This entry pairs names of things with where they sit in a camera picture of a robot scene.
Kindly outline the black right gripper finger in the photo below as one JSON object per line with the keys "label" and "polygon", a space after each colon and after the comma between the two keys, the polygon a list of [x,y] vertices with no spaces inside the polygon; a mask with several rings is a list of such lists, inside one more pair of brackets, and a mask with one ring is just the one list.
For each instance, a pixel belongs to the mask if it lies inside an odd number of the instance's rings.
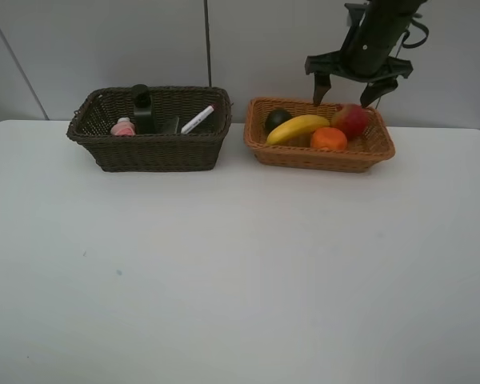
{"label": "black right gripper finger", "polygon": [[360,104],[362,108],[367,108],[370,104],[398,88],[398,81],[396,78],[384,78],[369,83],[360,97]]}
{"label": "black right gripper finger", "polygon": [[331,81],[329,74],[314,73],[314,93],[313,104],[319,106],[325,95],[331,89]]}

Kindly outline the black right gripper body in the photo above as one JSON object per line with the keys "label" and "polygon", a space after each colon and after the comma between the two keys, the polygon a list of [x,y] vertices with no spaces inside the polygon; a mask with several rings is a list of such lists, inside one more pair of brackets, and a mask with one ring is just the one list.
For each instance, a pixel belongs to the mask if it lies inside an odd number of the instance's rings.
{"label": "black right gripper body", "polygon": [[342,47],[333,52],[309,56],[307,74],[322,73],[373,83],[384,78],[408,78],[414,68],[410,61],[390,55],[397,42],[419,17],[422,1],[367,1],[363,20],[350,26]]}

